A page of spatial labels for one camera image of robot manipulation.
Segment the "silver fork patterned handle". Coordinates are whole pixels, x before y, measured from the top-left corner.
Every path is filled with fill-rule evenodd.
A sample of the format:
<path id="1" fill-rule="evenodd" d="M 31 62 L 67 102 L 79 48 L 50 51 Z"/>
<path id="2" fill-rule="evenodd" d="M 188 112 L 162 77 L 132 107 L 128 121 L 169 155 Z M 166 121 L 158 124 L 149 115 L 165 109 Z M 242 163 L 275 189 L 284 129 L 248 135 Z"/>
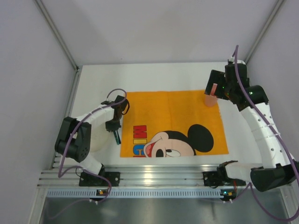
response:
<path id="1" fill-rule="evenodd" d="M 119 137 L 117 131 L 114 131 L 114 137 L 115 137 L 116 144 L 119 145 Z"/>

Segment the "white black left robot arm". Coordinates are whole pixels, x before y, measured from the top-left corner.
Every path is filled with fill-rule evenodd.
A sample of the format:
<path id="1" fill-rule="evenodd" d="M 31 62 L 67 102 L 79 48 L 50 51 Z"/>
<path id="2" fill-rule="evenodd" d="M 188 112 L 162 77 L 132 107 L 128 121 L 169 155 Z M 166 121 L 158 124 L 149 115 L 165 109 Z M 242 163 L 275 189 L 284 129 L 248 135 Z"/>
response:
<path id="1" fill-rule="evenodd" d="M 104 101 L 100 106 L 82 116 L 64 118 L 54 146 L 56 153 L 62 155 L 58 177 L 61 178 L 70 169 L 63 170 L 64 161 L 70 158 L 77 163 L 72 168 L 79 168 L 89 175 L 103 176 L 104 165 L 91 154 L 92 133 L 102 125 L 109 133 L 113 133 L 116 143 L 121 144 L 118 130 L 121 118 L 128 112 L 129 101 L 118 95 L 114 101 Z"/>

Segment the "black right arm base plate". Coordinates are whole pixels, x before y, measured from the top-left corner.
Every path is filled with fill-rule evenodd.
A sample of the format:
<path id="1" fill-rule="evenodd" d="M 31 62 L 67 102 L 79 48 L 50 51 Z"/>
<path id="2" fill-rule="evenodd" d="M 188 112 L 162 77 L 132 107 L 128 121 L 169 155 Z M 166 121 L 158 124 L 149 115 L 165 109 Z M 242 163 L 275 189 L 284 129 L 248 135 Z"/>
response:
<path id="1" fill-rule="evenodd" d="M 223 181 L 218 175 L 217 171 L 203 172 L 204 186 L 211 187 L 213 189 L 223 186 Z"/>

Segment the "pink plastic cup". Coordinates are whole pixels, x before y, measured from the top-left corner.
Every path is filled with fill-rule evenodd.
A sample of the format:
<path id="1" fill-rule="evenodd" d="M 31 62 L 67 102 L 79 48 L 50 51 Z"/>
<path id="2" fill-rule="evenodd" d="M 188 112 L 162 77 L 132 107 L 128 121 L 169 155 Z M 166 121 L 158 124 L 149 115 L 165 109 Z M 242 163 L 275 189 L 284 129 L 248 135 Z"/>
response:
<path id="1" fill-rule="evenodd" d="M 210 94 L 205 96 L 205 105 L 207 107 L 213 107 L 217 104 L 217 97 L 215 96 L 216 89 L 217 84 L 213 84 Z"/>

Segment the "cream round plate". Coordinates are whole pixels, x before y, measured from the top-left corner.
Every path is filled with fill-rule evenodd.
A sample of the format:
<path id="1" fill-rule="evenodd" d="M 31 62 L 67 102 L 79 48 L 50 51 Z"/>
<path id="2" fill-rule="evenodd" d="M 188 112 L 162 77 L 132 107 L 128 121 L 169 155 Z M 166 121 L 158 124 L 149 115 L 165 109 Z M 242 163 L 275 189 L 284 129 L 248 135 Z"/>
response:
<path id="1" fill-rule="evenodd" d="M 100 151 L 108 142 L 110 132 L 106 130 L 106 124 L 93 121 L 91 123 L 90 152 Z"/>

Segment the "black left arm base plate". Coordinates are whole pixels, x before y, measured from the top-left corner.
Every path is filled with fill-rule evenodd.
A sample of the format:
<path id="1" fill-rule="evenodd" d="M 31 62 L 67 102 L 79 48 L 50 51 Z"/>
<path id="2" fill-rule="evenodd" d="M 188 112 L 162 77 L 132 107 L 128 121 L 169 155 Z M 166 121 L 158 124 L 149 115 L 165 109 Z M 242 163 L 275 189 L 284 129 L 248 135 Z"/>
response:
<path id="1" fill-rule="evenodd" d="M 112 187 L 118 187 L 120 183 L 120 172 L 106 172 L 104 178 L 110 181 Z M 108 187 L 108 182 L 94 175 L 82 172 L 79 180 L 80 187 Z"/>

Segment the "orange cartoon mouse placemat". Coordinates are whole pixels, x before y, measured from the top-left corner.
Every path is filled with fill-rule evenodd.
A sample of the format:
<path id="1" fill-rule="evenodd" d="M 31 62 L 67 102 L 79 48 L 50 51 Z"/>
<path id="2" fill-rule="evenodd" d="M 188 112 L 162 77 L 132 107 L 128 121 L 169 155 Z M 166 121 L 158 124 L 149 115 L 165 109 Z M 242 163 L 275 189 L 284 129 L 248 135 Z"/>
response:
<path id="1" fill-rule="evenodd" d="M 120 156 L 180 157 L 228 154 L 218 104 L 200 91 L 128 92 Z"/>

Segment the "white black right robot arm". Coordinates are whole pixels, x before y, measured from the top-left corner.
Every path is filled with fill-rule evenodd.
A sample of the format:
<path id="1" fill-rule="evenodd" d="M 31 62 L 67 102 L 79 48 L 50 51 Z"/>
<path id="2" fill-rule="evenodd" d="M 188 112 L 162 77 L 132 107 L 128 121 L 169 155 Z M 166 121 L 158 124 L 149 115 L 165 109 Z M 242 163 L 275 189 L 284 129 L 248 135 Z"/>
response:
<path id="1" fill-rule="evenodd" d="M 259 85 L 251 86 L 244 63 L 228 62 L 224 72 L 211 70 L 205 89 L 206 95 L 229 100 L 245 118 L 260 151 L 262 165 L 227 161 L 217 167 L 225 182 L 239 179 L 250 182 L 260 192 L 291 184 L 299 167 L 279 141 L 280 133 L 271 116 L 269 100 Z"/>

